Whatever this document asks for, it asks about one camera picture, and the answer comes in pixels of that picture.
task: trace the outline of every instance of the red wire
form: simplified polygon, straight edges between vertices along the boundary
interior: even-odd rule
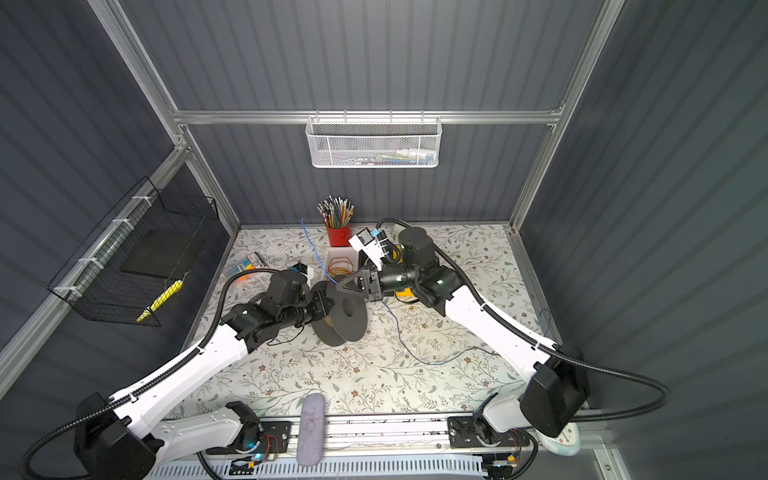
[[[517,458],[517,457],[518,457],[518,455],[520,455],[520,452],[522,451],[522,449],[520,448],[520,446],[518,445],[518,443],[515,441],[515,439],[514,439],[514,438],[512,438],[512,435],[509,435],[509,432],[507,432],[507,436],[509,437],[509,439],[510,439],[510,440],[512,440],[512,443],[514,443],[514,444],[515,444],[515,451],[516,451],[516,452],[515,452],[515,458]]]
[[[267,435],[266,440],[269,441],[270,439],[275,439],[275,458],[277,458],[277,453],[280,450],[280,443],[277,442],[277,437],[273,437],[272,435]]]

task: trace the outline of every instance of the white wire mesh basket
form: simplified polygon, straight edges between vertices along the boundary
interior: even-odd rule
[[[437,167],[442,125],[325,123],[310,118],[306,139],[318,168]]]

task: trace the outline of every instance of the aluminum rail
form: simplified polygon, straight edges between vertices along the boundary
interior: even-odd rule
[[[546,124],[560,121],[559,111],[276,111],[276,110],[180,110],[178,124],[306,124],[323,123],[437,123],[443,124]]]
[[[160,119],[168,136],[175,144],[190,145],[194,155],[189,158],[187,166],[192,170],[203,195],[216,200],[221,223],[230,235],[234,235],[240,227],[240,220],[205,160],[203,152],[197,146],[192,133],[174,120],[172,114],[177,110],[176,103],[149,58],[147,50],[141,44],[119,0],[88,0],[88,4],[128,66],[141,91],[144,92],[144,96],[157,118]]]
[[[125,204],[125,207],[114,218],[121,219],[130,214],[143,201],[140,197],[146,196],[152,191],[152,184],[157,188],[163,188],[168,185],[170,179],[179,171],[179,168],[181,168],[181,165],[184,164],[189,156],[190,151],[186,144],[175,147],[152,174],[150,181],[144,182],[144,185],[139,187],[133,198]],[[101,235],[85,251],[83,257],[94,256],[94,253],[104,246],[119,225],[118,222],[110,222],[109,226],[101,232]],[[77,262],[64,276],[59,286],[72,285],[82,274],[84,268],[85,262]],[[51,336],[56,327],[67,316],[70,309],[71,307],[68,303],[53,293],[49,293],[45,300],[43,300],[43,303],[40,304],[21,329],[5,345],[5,348],[0,352],[0,399],[22,374],[46,340],[48,340],[48,337]]]
[[[611,34],[611,30],[613,30],[622,7],[624,7],[624,0],[605,0],[603,2],[598,18],[587,40],[587,45],[584,47],[584,51],[581,53],[581,57],[576,65],[571,83],[565,92],[561,119],[552,128],[552,132],[548,135],[542,149],[539,151],[539,155],[531,169],[531,173],[528,175],[528,179],[525,181],[523,191],[509,220],[515,231],[520,230],[520,226],[525,221],[525,216],[528,215],[528,211],[531,209],[536,192],[538,192],[538,188],[544,180],[544,175],[547,173],[554,154],[558,151],[563,135],[573,118],[574,111],[581,100],[589,78],[592,76],[594,66],[597,64],[598,58],[600,58],[600,53],[603,51],[603,47],[608,40],[608,36]]]
[[[408,455],[423,453],[508,453],[509,447],[452,449],[448,417],[471,416],[467,412],[399,413],[373,415],[329,415],[325,417],[323,454]],[[291,422],[288,451],[295,456],[300,434],[300,417],[262,418],[261,422]],[[579,424],[581,448],[615,448],[605,422]]]

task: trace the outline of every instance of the red pencil cup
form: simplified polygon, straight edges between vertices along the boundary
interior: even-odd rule
[[[349,246],[349,239],[352,238],[352,230],[349,225],[343,228],[326,227],[326,230],[328,230],[328,243],[331,244],[331,247]]]

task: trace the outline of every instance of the floral tablecloth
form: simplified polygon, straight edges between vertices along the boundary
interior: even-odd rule
[[[502,225],[424,228],[462,266],[483,295],[541,332]],[[323,258],[327,247],[325,229],[309,228],[309,234]],[[195,340],[210,325],[229,268],[254,251],[272,268],[282,269],[301,261],[319,271],[301,228],[241,230]],[[268,284],[268,276],[263,274],[245,279],[230,288],[224,312],[263,292]],[[403,342],[421,360],[441,363],[471,346],[488,349],[466,328],[434,310],[392,299],[387,302],[397,316]],[[250,404],[261,416],[299,415],[303,398],[315,392],[326,397],[330,415],[472,410],[490,393],[521,387],[516,372],[501,357],[480,349],[463,352],[443,365],[421,363],[400,343],[396,320],[387,306],[381,302],[368,304],[368,330],[355,343],[330,347],[306,328],[290,343],[260,347],[204,383],[172,415],[197,415],[236,399]],[[296,330],[285,329],[275,342],[295,335]]]

